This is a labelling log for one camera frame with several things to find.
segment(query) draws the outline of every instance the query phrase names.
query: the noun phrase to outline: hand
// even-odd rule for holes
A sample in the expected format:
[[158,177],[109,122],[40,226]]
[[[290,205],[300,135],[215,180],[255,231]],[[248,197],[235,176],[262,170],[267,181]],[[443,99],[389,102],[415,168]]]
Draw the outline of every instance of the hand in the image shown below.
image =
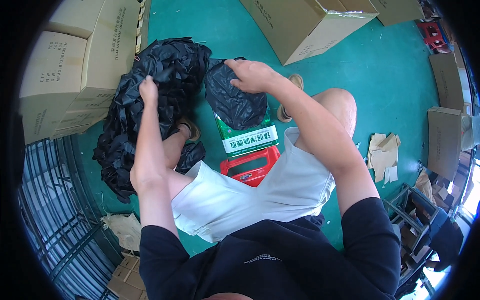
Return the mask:
[[142,83],[140,83],[139,91],[144,101],[144,108],[152,107],[156,109],[158,106],[158,87],[153,82],[152,76],[147,75]]
[[250,60],[226,60],[239,79],[232,79],[230,83],[247,93],[270,93],[275,85],[284,77],[263,62]]

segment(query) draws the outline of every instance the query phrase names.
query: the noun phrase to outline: scrap material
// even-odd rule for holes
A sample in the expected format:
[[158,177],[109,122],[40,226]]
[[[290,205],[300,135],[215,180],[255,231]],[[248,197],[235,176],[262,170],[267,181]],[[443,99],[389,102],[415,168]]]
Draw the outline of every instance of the scrap material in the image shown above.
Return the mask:
[[[189,37],[154,41],[135,57],[131,71],[122,75],[92,158],[102,166],[102,180],[122,203],[130,203],[129,196],[136,194],[130,170],[144,109],[140,83],[151,75],[158,86],[158,125],[165,140],[178,132],[177,121],[193,106],[210,54],[209,48]],[[184,173],[204,157],[201,142],[187,145],[176,171]]]
[[398,147],[400,146],[400,137],[391,133],[386,137],[385,134],[372,134],[368,149],[367,167],[375,172],[375,182],[380,182],[385,178],[384,183],[398,180],[397,161]]
[[102,222],[119,238],[120,247],[140,251],[142,226],[133,213],[129,216],[107,215],[102,218]]
[[214,113],[234,130],[247,130],[260,125],[267,110],[266,93],[250,94],[230,84],[230,80],[238,77],[224,61],[210,60],[205,75],[205,99]]
[[415,187],[419,189],[419,191],[422,192],[425,196],[427,196],[430,202],[437,205],[437,202],[433,197],[432,183],[428,178],[428,174],[425,171],[425,168],[422,168],[422,171],[420,172],[420,175],[418,176],[417,181],[415,182]]

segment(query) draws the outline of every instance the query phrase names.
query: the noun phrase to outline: knee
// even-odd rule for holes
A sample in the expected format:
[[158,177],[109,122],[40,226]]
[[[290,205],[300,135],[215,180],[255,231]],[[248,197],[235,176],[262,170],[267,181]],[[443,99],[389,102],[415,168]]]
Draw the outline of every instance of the knee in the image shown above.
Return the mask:
[[329,88],[313,96],[313,99],[325,107],[353,136],[357,124],[357,105],[352,94],[341,88]]
[[357,107],[352,94],[350,94],[349,91],[344,90],[343,88],[332,87],[324,91],[323,93],[325,93],[326,96],[328,96],[329,98],[331,97],[332,99],[336,99],[337,101],[344,102],[349,107]]

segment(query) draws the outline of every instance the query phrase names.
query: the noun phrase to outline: paper scrap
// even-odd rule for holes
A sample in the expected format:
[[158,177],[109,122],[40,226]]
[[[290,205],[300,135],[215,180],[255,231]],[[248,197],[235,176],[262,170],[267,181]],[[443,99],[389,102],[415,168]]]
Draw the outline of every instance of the paper scrap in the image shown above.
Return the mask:
[[442,189],[438,191],[438,195],[445,201],[449,193],[445,187],[442,187]]
[[425,168],[422,168],[419,177],[417,178],[417,181],[415,182],[415,187],[419,189],[420,192],[422,192],[427,198],[435,205],[437,205],[437,202],[435,201],[435,198],[433,197],[433,187],[432,183],[430,182],[430,179],[428,178],[428,174],[425,170]]
[[397,174],[397,166],[394,167],[386,167],[385,168],[385,182],[384,184],[387,184],[389,182],[394,182],[398,180],[398,174]]
[[371,136],[367,167],[374,170],[375,182],[384,180],[386,176],[388,178],[385,178],[385,184],[398,180],[396,166],[400,144],[400,137],[393,133],[389,134],[388,137],[381,133],[375,133]]

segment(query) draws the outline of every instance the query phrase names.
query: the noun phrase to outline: metal rack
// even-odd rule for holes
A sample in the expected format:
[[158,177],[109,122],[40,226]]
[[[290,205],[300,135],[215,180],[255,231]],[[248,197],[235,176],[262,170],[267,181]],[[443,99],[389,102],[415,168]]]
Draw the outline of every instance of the metal rack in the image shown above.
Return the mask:
[[106,285],[121,256],[82,179],[75,138],[25,147],[18,204],[38,260],[65,299],[116,299]]

